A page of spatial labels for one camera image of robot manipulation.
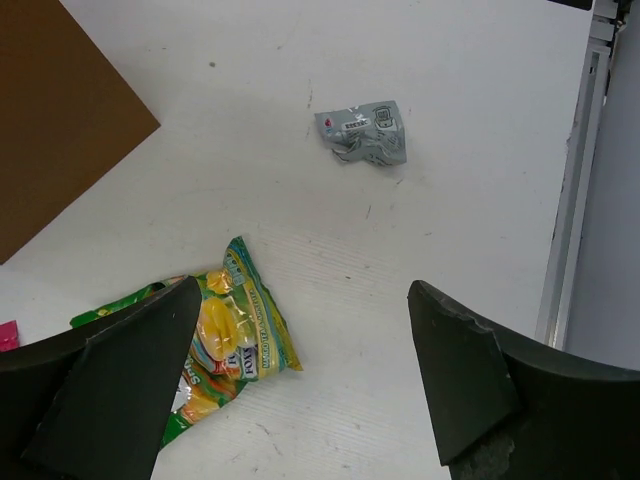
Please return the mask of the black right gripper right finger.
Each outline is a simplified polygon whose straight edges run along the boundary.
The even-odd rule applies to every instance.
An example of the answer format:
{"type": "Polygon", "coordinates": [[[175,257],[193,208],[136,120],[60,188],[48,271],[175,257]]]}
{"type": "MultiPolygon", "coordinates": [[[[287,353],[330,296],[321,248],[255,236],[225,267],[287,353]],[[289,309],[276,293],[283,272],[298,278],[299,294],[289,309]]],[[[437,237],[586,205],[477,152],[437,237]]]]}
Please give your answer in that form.
{"type": "Polygon", "coordinates": [[[539,343],[417,280],[414,346],[454,479],[635,479],[639,374],[539,343]]]}

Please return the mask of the grey snack packet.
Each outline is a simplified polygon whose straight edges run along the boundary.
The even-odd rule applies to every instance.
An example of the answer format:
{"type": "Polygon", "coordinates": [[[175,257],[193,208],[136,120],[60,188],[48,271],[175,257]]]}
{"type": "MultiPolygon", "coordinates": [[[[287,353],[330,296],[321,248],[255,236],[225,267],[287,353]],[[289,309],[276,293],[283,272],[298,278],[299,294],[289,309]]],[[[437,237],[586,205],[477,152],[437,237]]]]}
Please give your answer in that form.
{"type": "Polygon", "coordinates": [[[394,100],[314,114],[322,142],[342,162],[378,167],[407,162],[405,128],[394,100]]]}

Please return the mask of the green yellow candy bag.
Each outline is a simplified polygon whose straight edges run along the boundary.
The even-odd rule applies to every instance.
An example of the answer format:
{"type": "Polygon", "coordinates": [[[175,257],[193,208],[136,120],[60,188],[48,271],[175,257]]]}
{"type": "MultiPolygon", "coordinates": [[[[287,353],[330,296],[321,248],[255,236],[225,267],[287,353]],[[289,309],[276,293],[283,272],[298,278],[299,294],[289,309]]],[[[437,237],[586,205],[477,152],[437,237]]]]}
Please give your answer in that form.
{"type": "Polygon", "coordinates": [[[192,276],[202,302],[162,446],[233,401],[248,383],[302,369],[242,237],[231,240],[220,268],[192,276]]]}

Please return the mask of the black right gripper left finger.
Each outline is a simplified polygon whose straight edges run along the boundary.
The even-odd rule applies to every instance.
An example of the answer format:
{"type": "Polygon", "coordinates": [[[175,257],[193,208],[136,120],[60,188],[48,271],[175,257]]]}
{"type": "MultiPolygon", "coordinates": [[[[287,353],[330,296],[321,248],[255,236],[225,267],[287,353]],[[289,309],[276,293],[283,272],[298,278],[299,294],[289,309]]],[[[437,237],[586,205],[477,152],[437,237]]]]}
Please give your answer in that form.
{"type": "Polygon", "coordinates": [[[150,478],[200,303],[188,277],[2,353],[2,478],[150,478]]]}

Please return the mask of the red snack packet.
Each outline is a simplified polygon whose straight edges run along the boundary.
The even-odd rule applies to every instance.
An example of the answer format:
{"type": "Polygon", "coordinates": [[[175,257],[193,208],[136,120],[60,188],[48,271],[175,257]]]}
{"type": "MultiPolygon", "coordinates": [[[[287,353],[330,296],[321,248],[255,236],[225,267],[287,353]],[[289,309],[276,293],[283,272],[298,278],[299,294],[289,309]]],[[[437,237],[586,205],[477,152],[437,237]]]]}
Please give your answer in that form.
{"type": "Polygon", "coordinates": [[[15,320],[0,325],[0,351],[8,352],[20,347],[19,332],[15,320]]]}

